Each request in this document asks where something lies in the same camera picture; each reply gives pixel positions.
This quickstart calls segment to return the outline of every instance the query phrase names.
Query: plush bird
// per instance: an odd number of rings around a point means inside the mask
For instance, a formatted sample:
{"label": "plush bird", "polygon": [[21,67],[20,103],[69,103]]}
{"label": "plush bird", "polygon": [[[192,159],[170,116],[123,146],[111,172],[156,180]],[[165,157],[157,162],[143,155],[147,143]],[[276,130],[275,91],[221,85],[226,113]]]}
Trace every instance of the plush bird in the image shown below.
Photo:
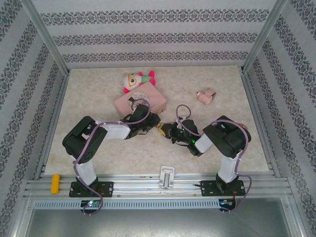
{"label": "plush bird", "polygon": [[139,74],[128,74],[124,77],[123,85],[124,85],[124,93],[128,93],[131,90],[139,87],[140,85],[150,81],[151,84],[155,85],[155,73],[154,71],[150,71],[148,75],[144,75],[142,72]]}

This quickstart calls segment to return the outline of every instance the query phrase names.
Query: beige floor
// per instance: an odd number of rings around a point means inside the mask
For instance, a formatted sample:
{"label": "beige floor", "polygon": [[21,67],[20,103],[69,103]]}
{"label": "beige floor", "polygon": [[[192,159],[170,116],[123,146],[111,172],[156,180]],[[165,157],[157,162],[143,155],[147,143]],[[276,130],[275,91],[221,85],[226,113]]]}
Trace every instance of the beige floor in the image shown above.
{"label": "beige floor", "polygon": [[[154,70],[156,87],[167,99],[161,121],[174,122],[175,108],[186,104],[192,110],[199,132],[221,115],[244,123],[252,141],[242,158],[239,171],[267,171],[268,167],[243,89],[237,66],[73,69],[51,146],[45,174],[74,174],[72,158],[62,146],[67,133],[89,115],[95,120],[120,119],[113,102],[123,95],[122,78],[127,73]],[[196,92],[207,87],[217,92],[205,106]],[[185,116],[185,109],[179,110]],[[146,136],[130,140],[104,140],[93,158],[97,174],[155,174],[162,165],[176,167],[176,173],[217,172],[221,154],[214,147],[194,157],[185,147],[172,145],[155,128]]]}

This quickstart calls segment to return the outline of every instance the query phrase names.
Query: striped wall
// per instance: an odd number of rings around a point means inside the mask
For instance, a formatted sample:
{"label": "striped wall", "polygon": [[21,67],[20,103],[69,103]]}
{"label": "striped wall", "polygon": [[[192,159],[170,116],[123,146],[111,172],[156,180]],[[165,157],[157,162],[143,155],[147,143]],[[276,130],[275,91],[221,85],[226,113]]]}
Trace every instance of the striped wall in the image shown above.
{"label": "striped wall", "polygon": [[248,74],[308,236],[316,236],[315,27],[316,1],[289,1]]}
{"label": "striped wall", "polygon": [[63,81],[18,0],[0,0],[0,237],[33,179]]}
{"label": "striped wall", "polygon": [[276,0],[34,0],[69,68],[242,65]]}

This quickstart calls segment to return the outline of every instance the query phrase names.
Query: enclosure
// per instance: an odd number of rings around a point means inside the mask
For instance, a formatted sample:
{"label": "enclosure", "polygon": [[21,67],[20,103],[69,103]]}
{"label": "enclosure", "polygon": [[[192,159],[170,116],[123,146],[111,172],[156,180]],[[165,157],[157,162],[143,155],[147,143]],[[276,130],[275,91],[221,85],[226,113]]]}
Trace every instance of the enclosure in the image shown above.
{"label": "enclosure", "polygon": [[[0,236],[316,236],[315,0],[0,1]],[[220,152],[194,157],[155,128],[103,142],[93,164],[114,189],[95,217],[68,196],[63,138],[86,115],[122,119],[124,75],[151,70],[161,121],[187,104],[199,131],[221,115],[249,127],[252,187],[231,215],[194,186],[215,180]],[[171,191],[162,165],[175,167]]]}

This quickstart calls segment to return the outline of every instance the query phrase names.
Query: vent slot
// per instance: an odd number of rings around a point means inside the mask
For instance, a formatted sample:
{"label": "vent slot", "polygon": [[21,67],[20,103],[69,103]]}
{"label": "vent slot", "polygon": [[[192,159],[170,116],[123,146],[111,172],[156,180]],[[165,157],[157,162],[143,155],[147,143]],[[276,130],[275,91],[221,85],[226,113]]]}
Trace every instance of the vent slot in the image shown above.
{"label": "vent slot", "polygon": [[[80,200],[37,200],[34,209],[80,209]],[[210,209],[220,208],[218,199],[168,199],[168,200],[104,200],[102,209]]]}

